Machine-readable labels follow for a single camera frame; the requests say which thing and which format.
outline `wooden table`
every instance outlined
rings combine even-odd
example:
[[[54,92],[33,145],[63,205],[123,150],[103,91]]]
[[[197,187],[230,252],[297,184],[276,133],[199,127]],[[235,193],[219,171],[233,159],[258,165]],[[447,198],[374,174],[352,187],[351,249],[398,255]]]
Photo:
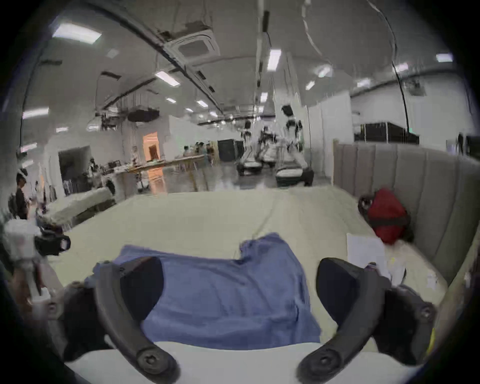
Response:
[[[181,158],[174,159],[174,160],[156,161],[156,162],[152,162],[151,164],[144,164],[144,165],[140,165],[138,167],[130,168],[130,169],[128,169],[128,172],[129,173],[140,173],[140,172],[143,172],[143,171],[147,171],[149,169],[169,167],[169,166],[178,165],[178,164],[191,164],[191,165],[193,165],[193,163],[195,161],[204,160],[205,158],[206,158],[206,155],[198,155],[198,156],[190,156],[190,157],[181,157]],[[205,169],[203,167],[201,167],[200,169],[202,170],[202,174],[204,176],[204,181],[205,181],[205,186],[206,186],[207,191],[208,191],[208,182],[207,182],[207,177],[205,175]],[[190,179],[192,180],[193,189],[195,190],[195,192],[198,192],[198,186],[197,186],[197,182],[195,180],[195,176],[194,176],[193,171],[192,171],[192,167],[187,167],[187,172],[190,176]]]

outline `blue cloth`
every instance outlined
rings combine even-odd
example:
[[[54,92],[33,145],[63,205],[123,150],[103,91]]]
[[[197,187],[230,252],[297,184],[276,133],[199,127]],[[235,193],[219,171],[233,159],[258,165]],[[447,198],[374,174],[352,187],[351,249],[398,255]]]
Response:
[[[262,349],[319,342],[302,267],[278,234],[240,246],[239,260],[205,259],[127,245],[114,261],[158,257],[164,289],[141,327],[153,342]]]

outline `gray upholstered headboard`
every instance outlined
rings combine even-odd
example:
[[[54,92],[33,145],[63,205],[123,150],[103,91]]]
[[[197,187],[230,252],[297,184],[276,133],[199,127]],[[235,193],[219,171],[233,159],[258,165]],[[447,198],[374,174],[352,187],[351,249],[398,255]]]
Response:
[[[450,284],[480,220],[479,162],[417,145],[338,144],[333,184],[356,197],[391,189],[411,215],[414,245]]]

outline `air conditioning unit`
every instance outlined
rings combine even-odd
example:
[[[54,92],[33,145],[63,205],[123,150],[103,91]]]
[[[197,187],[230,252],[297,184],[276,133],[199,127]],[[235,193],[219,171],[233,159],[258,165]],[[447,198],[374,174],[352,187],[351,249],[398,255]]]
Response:
[[[165,43],[164,49],[184,64],[220,56],[220,48],[211,29],[177,37]]]

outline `black cable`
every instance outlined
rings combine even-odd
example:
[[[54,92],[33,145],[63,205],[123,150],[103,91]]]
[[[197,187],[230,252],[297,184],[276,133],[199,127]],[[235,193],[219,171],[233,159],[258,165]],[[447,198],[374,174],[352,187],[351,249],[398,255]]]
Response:
[[[25,112],[25,106],[26,106],[26,103],[27,103],[28,93],[30,92],[30,86],[32,85],[32,80],[33,80],[33,77],[34,77],[34,74],[35,74],[35,70],[38,67],[38,62],[40,61],[40,58],[42,57],[43,52],[45,51],[45,48],[47,47],[47,44],[48,44],[48,40],[44,41],[43,47],[41,48],[37,58],[35,59],[35,63],[33,65],[32,71],[30,72],[30,76],[28,77],[28,82],[27,82],[27,85],[25,87],[24,100],[23,100],[23,103],[22,103],[22,115],[20,117],[20,145],[19,145],[19,147],[22,146],[22,136],[23,136],[23,128],[24,128],[23,113]]]
[[[410,132],[410,123],[408,121],[407,102],[405,101],[405,94],[403,93],[403,85],[402,85],[402,82],[400,80],[400,76],[398,76],[398,72],[397,72],[396,66],[395,66],[396,55],[397,55],[397,51],[398,51],[398,47],[396,45],[395,33],[393,32],[392,26],[391,26],[390,22],[388,21],[387,17],[385,16],[385,14],[380,9],[378,9],[375,5],[373,5],[369,0],[367,0],[367,3],[382,16],[382,18],[385,20],[385,23],[388,26],[388,29],[390,30],[390,33],[392,34],[392,49],[393,49],[393,52],[392,52],[392,68],[393,68],[393,72],[395,73],[395,77],[396,77],[396,80],[398,82],[398,86],[400,87],[400,93],[402,94],[403,109],[405,111],[405,120],[406,120],[406,123],[407,123],[407,132]]]

